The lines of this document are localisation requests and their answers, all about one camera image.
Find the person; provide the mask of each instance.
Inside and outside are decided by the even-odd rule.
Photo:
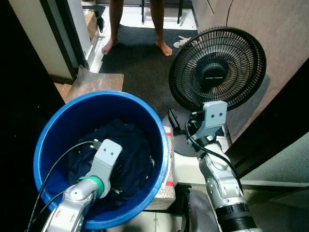
[[[104,55],[107,55],[109,51],[118,43],[118,28],[122,16],[123,6],[124,0],[111,0],[110,2],[111,38],[102,48],[102,53]],[[156,34],[155,44],[162,50],[165,56],[171,56],[173,51],[169,46],[167,46],[163,38],[163,0],[150,0],[150,9]]]

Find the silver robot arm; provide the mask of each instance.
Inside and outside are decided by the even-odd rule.
[[[90,206],[111,189],[110,176],[122,147],[106,139],[99,145],[90,172],[65,190],[62,202],[51,212],[42,232],[79,232]]]
[[[244,200],[242,188],[230,165],[229,158],[215,141],[215,133],[225,123],[227,104],[223,101],[211,101],[204,104],[205,117],[201,127],[191,139],[204,142],[209,152],[199,150],[197,158],[199,168],[206,181],[207,193],[217,215],[223,232],[262,232],[251,216]]]

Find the white floor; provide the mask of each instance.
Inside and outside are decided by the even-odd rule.
[[[177,24],[178,8],[165,8],[164,10],[164,29],[197,29],[191,9],[183,9],[183,15],[180,18],[179,24]],[[101,49],[111,37],[109,7],[106,7],[102,18],[104,19],[105,27],[103,33],[99,34],[98,42],[95,47],[96,56],[90,67],[90,71],[93,73],[99,72],[103,58]],[[120,24],[128,27],[155,28],[151,19],[149,7],[144,8],[144,23],[141,22],[141,7],[124,7]]]

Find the black cylinder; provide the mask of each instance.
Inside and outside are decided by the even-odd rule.
[[[256,228],[249,208],[245,203],[217,208],[216,215],[223,232]]]

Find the green ring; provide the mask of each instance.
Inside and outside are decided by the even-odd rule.
[[[103,181],[101,181],[100,178],[96,177],[95,175],[82,176],[82,177],[79,178],[79,180],[83,180],[83,179],[93,180],[98,186],[98,197],[100,197],[102,195],[102,193],[104,192],[104,184],[103,184]]]

